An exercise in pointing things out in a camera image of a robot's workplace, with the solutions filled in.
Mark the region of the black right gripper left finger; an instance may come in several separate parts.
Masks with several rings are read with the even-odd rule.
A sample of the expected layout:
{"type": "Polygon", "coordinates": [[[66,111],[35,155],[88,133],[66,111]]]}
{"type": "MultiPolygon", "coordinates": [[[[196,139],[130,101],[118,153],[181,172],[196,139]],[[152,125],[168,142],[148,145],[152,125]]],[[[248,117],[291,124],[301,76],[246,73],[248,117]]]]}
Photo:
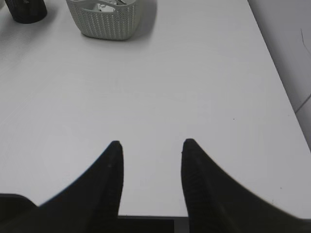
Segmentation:
{"type": "Polygon", "coordinates": [[[3,222],[2,233],[118,233],[123,150],[112,141],[72,184],[40,206],[3,222]]]}

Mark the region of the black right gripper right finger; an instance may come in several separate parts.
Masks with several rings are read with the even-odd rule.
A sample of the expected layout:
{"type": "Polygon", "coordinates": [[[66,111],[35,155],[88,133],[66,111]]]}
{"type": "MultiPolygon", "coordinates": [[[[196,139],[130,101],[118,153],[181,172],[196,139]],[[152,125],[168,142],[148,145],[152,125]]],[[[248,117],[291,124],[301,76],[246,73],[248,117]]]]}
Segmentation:
{"type": "Polygon", "coordinates": [[[243,187],[194,139],[183,144],[181,180],[191,233],[309,233],[294,217],[243,187]]]}

